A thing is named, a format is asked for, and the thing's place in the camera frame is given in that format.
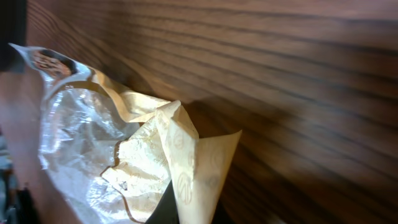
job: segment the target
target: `dark object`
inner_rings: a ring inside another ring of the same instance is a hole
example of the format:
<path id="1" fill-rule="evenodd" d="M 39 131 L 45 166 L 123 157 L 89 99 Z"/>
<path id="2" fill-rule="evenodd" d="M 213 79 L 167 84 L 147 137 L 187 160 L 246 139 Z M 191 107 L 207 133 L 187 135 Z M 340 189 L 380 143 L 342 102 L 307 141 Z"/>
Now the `dark object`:
<path id="1" fill-rule="evenodd" d="M 172 182 L 167 186 L 155 211 L 145 224 L 179 224 L 177 205 L 175 204 Z M 234 224 L 224 209 L 223 204 L 218 201 L 212 224 Z"/>
<path id="2" fill-rule="evenodd" d="M 26 0 L 0 1 L 0 72 L 23 72 L 22 57 L 8 43 L 25 45 Z"/>

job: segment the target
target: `wooden surface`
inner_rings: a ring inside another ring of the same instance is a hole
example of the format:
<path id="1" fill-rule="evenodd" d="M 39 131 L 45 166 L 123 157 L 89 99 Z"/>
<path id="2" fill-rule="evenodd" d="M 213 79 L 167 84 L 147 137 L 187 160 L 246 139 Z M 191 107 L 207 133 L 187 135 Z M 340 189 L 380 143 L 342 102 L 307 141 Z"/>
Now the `wooden surface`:
<path id="1" fill-rule="evenodd" d="M 29 0 L 27 42 L 181 100 L 201 137 L 243 129 L 221 196 L 237 223 L 272 213 L 288 223 L 397 223 L 397 10 L 390 0 Z M 26 75 L 1 85 L 39 91 L 38 75 Z M 12 106 L 23 132 L 2 130 L 16 148 L 32 141 L 34 157 L 38 111 Z M 34 161 L 42 179 L 19 177 L 53 195 Z M 36 196 L 41 212 L 66 209 Z"/>

